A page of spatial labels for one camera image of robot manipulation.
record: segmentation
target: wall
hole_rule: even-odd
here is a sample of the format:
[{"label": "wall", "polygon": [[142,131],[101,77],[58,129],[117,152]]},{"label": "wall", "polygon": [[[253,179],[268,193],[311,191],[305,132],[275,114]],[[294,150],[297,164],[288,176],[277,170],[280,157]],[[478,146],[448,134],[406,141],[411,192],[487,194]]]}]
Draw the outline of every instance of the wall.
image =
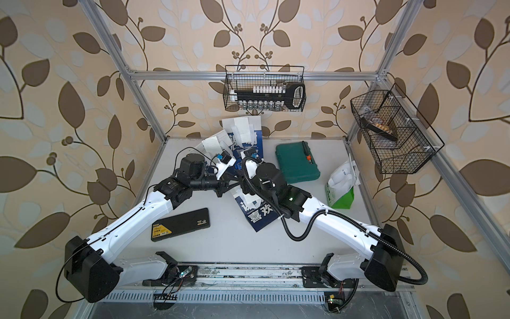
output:
[{"label": "wall", "polygon": [[[389,75],[432,122],[446,154],[506,232],[509,14],[503,0],[426,0]],[[483,32],[476,31],[482,17],[494,26],[494,40],[477,81],[486,63],[480,45],[492,33],[484,20]],[[510,277],[432,163],[414,175],[383,176],[361,135],[352,145],[381,221],[398,228],[429,275],[417,292],[430,318],[507,317]]]},{"label": "wall", "polygon": [[305,85],[307,102],[303,112],[225,111],[223,95],[218,93],[223,93],[221,82],[145,81],[142,89],[164,131],[172,137],[207,137],[222,130],[220,121],[223,118],[250,114],[261,116],[264,136],[347,135],[354,118],[350,108],[343,106],[366,92],[365,84],[362,81],[310,81]]},{"label": "wall", "polygon": [[[510,3],[503,0],[448,0],[424,8],[389,76],[433,122],[446,154],[507,234],[509,23]],[[422,46],[413,40],[418,37],[425,39]]]},{"label": "wall", "polygon": [[[127,5],[121,0],[96,2],[130,68],[219,72],[229,64],[375,71],[405,6],[402,0],[383,1],[377,9],[373,0],[161,0],[150,6],[140,0]],[[247,115],[224,110],[221,82],[142,81],[140,85],[169,136],[207,137],[221,130],[222,118]],[[348,108],[340,107],[368,87],[363,82],[306,85],[305,114],[260,114],[265,136],[344,136],[353,118]],[[168,93],[169,102],[158,87]]]},{"label": "wall", "polygon": [[[75,5],[0,1],[4,318],[73,312],[55,295],[65,244],[131,207],[160,145],[137,128],[133,96]],[[59,292],[81,297],[63,278]]]}]

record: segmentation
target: green tool box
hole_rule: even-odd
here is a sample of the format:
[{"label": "green tool box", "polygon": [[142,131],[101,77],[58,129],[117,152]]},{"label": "green tool box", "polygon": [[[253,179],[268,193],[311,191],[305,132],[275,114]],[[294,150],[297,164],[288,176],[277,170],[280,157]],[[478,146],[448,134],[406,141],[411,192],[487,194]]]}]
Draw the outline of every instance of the green tool box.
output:
[{"label": "green tool box", "polygon": [[285,176],[288,184],[294,184],[305,181],[314,181],[320,177],[317,163],[308,147],[304,142],[308,154],[312,158],[312,164],[308,161],[302,142],[280,144],[276,146],[276,159],[280,170]]}]

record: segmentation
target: white tabletop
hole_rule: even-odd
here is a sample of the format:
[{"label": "white tabletop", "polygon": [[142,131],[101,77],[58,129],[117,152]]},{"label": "white tabletop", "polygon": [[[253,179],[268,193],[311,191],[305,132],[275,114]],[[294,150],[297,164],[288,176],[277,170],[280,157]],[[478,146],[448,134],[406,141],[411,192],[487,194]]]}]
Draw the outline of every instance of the white tabletop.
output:
[{"label": "white tabletop", "polygon": [[[264,139],[264,161],[278,167],[275,148],[278,144],[301,140]],[[175,156],[187,146],[196,146],[198,139],[170,139],[156,168],[150,184],[156,184],[172,174]],[[307,140],[317,162],[321,176],[315,181],[296,183],[295,186],[310,192],[326,203],[324,187],[329,175],[347,158],[341,140]],[[321,263],[328,253],[350,254],[354,250],[345,243],[320,229],[312,228],[308,237],[294,242],[285,233],[277,219],[255,232],[239,209],[230,193],[217,198],[213,191],[196,191],[167,216],[182,214],[207,207],[211,226],[207,229],[152,242],[150,229],[143,231],[122,252],[122,258],[138,258],[165,251],[179,262],[240,262],[240,263]],[[359,187],[354,188],[354,202],[351,209],[340,212],[361,222],[370,223]],[[299,236],[306,228],[304,223],[287,220],[291,232]]]}]

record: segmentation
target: black case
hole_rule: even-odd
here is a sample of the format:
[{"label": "black case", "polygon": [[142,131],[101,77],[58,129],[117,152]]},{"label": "black case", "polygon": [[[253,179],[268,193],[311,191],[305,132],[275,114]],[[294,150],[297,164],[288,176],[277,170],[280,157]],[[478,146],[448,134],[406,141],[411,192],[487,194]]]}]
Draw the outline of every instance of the black case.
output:
[{"label": "black case", "polygon": [[150,239],[160,241],[195,230],[209,228],[209,209],[202,208],[184,214],[159,219],[152,224]]}]

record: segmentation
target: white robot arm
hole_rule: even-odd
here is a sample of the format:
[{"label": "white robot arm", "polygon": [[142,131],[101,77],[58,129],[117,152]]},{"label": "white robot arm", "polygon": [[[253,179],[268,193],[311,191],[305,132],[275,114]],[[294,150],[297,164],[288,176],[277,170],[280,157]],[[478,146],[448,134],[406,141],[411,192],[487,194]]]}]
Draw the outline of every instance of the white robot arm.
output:
[{"label": "white robot arm", "polygon": [[[335,280],[366,277],[377,286],[395,291],[397,281],[424,284],[425,271],[403,250],[398,231],[350,219],[321,203],[306,191],[288,185],[273,164],[257,158],[255,151],[245,151],[243,169],[235,176],[225,173],[233,159],[224,152],[216,163],[218,171],[207,175],[202,155],[188,154],[173,175],[157,186],[133,209],[104,229],[83,240],[76,236],[66,245],[65,277],[89,302],[107,296],[115,287],[147,279],[175,279],[176,261],[164,252],[146,258],[119,259],[122,250],[152,223],[171,212],[191,197],[194,190],[215,190],[220,197],[233,186],[241,185],[244,193],[260,196],[281,216],[284,230],[295,241],[306,238],[312,225],[351,246],[356,254],[328,254],[322,263],[322,282],[331,286]],[[230,185],[230,181],[239,181]],[[292,235],[286,218],[308,223],[303,235]],[[403,260],[407,259],[421,273],[420,280],[399,277]]]}]

